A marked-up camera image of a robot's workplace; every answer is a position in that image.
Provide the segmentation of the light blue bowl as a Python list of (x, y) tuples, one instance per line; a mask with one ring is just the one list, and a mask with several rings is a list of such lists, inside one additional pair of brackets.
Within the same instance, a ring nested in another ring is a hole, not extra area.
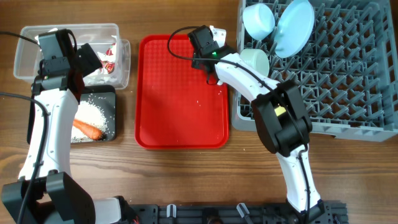
[(255, 4), (244, 9), (243, 24), (253, 39), (263, 40), (273, 32), (275, 19), (268, 6)]

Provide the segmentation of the red candy wrapper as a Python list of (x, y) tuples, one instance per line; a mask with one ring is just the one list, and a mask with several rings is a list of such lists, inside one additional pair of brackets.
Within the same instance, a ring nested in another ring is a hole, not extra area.
[(113, 73), (116, 63), (117, 46), (113, 43), (108, 50), (104, 53), (101, 61), (103, 62), (103, 68), (107, 71), (107, 74)]

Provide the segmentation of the large light blue plate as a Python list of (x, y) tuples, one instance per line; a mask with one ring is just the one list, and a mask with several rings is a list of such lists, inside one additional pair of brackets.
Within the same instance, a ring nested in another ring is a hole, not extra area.
[(308, 0), (293, 0), (282, 13), (275, 35), (275, 54), (294, 56), (308, 42), (315, 22), (313, 6)]

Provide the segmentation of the pile of white rice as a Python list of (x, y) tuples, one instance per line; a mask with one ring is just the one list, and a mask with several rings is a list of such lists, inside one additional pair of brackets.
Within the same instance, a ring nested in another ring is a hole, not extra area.
[[(105, 116), (105, 110), (88, 99), (86, 101), (80, 102), (74, 119), (100, 129), (103, 133), (103, 137), (97, 141), (110, 141), (115, 137), (116, 134), (114, 125), (111, 124), (111, 122), (114, 121), (113, 118), (113, 115), (111, 115), (110, 120), (108, 120)], [(88, 138), (76, 127), (72, 126), (71, 143), (80, 142), (95, 141)]]

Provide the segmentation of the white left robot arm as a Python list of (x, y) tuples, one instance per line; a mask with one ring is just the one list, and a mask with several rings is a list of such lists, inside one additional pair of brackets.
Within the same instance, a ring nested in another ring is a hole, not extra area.
[(99, 58), (69, 29), (42, 33), (35, 44), (44, 57), (26, 98), (34, 114), (29, 151), (18, 180), (2, 188), (3, 205), (16, 223), (139, 223), (122, 196), (93, 200), (70, 175), (83, 78), (102, 66)]

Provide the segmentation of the yellow plastic cup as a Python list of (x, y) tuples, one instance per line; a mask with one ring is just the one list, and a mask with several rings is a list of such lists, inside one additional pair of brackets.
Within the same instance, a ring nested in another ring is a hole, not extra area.
[(275, 112), (276, 116), (280, 116), (286, 112), (286, 109), (282, 106), (278, 106), (278, 107), (274, 108), (274, 112)]

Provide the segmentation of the orange carrot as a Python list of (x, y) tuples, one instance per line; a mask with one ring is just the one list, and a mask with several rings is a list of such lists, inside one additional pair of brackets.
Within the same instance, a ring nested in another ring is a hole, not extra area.
[(91, 126), (87, 123), (84, 123), (82, 121), (74, 119), (73, 126), (79, 129), (84, 135), (86, 135), (88, 138), (94, 141), (100, 140), (103, 137), (103, 133), (100, 129)]

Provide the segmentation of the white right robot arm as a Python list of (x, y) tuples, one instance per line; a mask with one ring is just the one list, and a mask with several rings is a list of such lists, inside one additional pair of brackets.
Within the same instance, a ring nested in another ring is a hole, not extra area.
[(213, 75), (239, 91), (252, 108), (256, 131), (264, 147), (279, 160), (287, 187), (292, 223), (311, 223), (322, 214), (309, 162), (307, 110), (295, 82), (278, 82), (248, 65), (225, 42), (226, 31), (213, 26), (187, 26), (193, 47), (192, 67)]

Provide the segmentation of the pale green rice bowl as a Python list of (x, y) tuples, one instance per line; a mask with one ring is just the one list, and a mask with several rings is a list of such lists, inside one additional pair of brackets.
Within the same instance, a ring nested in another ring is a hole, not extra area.
[(261, 75), (267, 77), (270, 71), (268, 56), (261, 49), (244, 49), (240, 53), (242, 60)]

